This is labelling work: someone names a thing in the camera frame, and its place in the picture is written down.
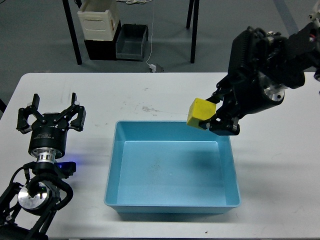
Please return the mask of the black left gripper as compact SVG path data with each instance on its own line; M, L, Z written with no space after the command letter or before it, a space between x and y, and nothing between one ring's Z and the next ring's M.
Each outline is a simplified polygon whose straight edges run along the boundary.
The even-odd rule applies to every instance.
M31 104L18 110L16 129L22 134L31 132L28 153L36 157L38 149L55 149L55 158L59 159L65 155L67 130L81 132L84 129L86 118L85 107L77 102L75 92L71 96L70 106L61 113L45 113L44 116L38 112L40 97L37 93L33 95ZM30 126L28 118L33 115L36 121Z

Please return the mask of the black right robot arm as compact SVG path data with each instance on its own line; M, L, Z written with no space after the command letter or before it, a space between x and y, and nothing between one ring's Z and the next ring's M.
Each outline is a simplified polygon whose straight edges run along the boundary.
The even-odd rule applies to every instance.
M222 103L198 125L219 136L240 133L238 121L280 105L285 89L305 84L304 70L320 68L320 28L310 22L284 37L248 27L232 42L227 75L207 100Z

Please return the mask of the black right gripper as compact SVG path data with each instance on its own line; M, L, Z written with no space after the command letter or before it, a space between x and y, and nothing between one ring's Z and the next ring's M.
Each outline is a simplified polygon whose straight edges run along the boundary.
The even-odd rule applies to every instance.
M285 86L261 71L235 85L231 84L229 77L224 77L216 88L206 101L214 104L223 101L223 110L217 110L204 120L202 128L219 136L237 136L240 133L239 118L278 106L285 97Z

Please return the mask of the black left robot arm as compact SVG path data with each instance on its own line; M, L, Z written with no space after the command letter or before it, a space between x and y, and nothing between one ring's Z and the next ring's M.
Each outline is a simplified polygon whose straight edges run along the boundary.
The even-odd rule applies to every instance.
M68 130L84 129L86 110L72 93L70 106L62 112L40 113L40 97L18 110L16 129L31 133L28 153L36 160L18 168L24 184L10 179L0 197L0 238L2 240L46 240L47 230L57 211L73 198L65 182L76 172L73 161L58 162L65 155Z

